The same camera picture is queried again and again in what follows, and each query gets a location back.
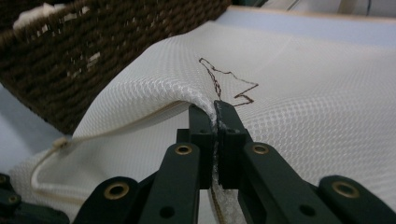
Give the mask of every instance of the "black outline marking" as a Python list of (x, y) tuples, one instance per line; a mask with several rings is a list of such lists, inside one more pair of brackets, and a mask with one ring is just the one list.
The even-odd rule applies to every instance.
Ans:
[(232, 72), (223, 72), (223, 71), (220, 71), (220, 70), (216, 69), (216, 67), (213, 66), (213, 64), (210, 63), (207, 59), (201, 58), (201, 59), (199, 60), (199, 63), (200, 63), (201, 65), (203, 65), (203, 66), (206, 68), (207, 73), (208, 73), (208, 74), (210, 75), (210, 77), (212, 78), (213, 84), (214, 84), (214, 86), (215, 86), (215, 91), (216, 91), (216, 93), (218, 94), (218, 97), (219, 97), (220, 100), (221, 100), (221, 87), (220, 87), (220, 84), (219, 84), (219, 82), (216, 80), (215, 75), (210, 71), (210, 69), (209, 69), (204, 63), (202, 63), (202, 61), (205, 61), (205, 62), (207, 62), (208, 64), (210, 64), (210, 69), (212, 69), (213, 71), (220, 72), (220, 73), (222, 73), (222, 74), (224, 74), (224, 75), (232, 75), (233, 78), (235, 78), (236, 80), (239, 80), (239, 81), (245, 82), (245, 83), (247, 83), (247, 84), (253, 85), (251, 88), (249, 88), (249, 89), (247, 89), (247, 90), (245, 90), (245, 91), (242, 91), (242, 92), (236, 94), (236, 95), (233, 97), (234, 99), (239, 98), (239, 97), (243, 97), (243, 98), (245, 98), (245, 99), (247, 100), (247, 102), (246, 102), (246, 103), (239, 104), (239, 105), (234, 105), (234, 106), (249, 105), (249, 104), (252, 104), (252, 103), (254, 102), (254, 100), (251, 99), (250, 97), (246, 96), (245, 93), (246, 93), (247, 91), (251, 91), (251, 90), (253, 90), (254, 88), (258, 87), (258, 86), (259, 86), (258, 83), (246, 81), (246, 80), (244, 80), (244, 79), (242, 79), (242, 78), (237, 77), (237, 76), (236, 76), (234, 73), (232, 73)]

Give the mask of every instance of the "white table surface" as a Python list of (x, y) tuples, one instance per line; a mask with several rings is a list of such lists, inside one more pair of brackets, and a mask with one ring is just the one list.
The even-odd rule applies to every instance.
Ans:
[[(396, 21), (230, 7), (217, 22), (290, 35), (396, 48)], [(0, 86), (0, 173), (63, 136)]]

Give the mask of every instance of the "metal rivet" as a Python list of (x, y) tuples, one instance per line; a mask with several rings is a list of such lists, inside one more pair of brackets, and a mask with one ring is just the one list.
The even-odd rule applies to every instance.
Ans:
[(270, 149), (268, 149), (268, 147), (266, 147), (266, 146), (256, 145), (256, 146), (253, 146), (253, 151), (256, 152), (257, 154), (263, 155), (263, 154), (270, 152)]
[(7, 182), (7, 178), (4, 175), (0, 175), (0, 184), (4, 184)]
[(361, 196), (358, 189), (344, 181), (333, 182), (332, 189), (346, 198), (359, 198)]
[(117, 200), (125, 196), (129, 191), (129, 186), (125, 182), (116, 182), (105, 189), (105, 198)]
[(9, 203), (17, 203), (19, 201), (18, 197), (16, 195), (12, 195), (8, 197), (8, 202)]
[(192, 153), (192, 148), (191, 148), (191, 147), (188, 147), (188, 146), (179, 146), (179, 147), (177, 147), (177, 148), (175, 149), (175, 152), (176, 152), (178, 155), (187, 155), (187, 154)]

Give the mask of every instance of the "brown woven basket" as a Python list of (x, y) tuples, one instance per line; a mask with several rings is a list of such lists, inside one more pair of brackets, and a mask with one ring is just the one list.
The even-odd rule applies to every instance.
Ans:
[(16, 9), (15, 2), (19, 1), (0, 0), (3, 13), (7, 14), (5, 6), (13, 10), (0, 23), (0, 81), (63, 133), (76, 129), (102, 88), (146, 48), (214, 20), (231, 4), (81, 0), (13, 31), (10, 27), (19, 13), (29, 9), (26, 3), (30, 8), (42, 4), (21, 1), (23, 7)]

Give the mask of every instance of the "mesh cloth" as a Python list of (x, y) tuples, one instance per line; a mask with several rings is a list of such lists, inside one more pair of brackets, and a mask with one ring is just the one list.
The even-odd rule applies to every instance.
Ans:
[[(96, 97), (71, 143), (39, 163), (32, 182), (43, 155), (16, 167), (14, 184), (22, 197), (73, 217), (101, 181), (139, 181), (158, 169), (163, 146), (187, 128), (181, 102), (200, 106), (215, 124), (213, 101), (221, 99), (235, 105), (254, 141), (276, 148), (303, 179), (345, 175), (396, 210), (394, 62), (396, 48), (209, 22), (146, 50)], [(213, 192), (221, 220), (245, 222), (236, 191)]]

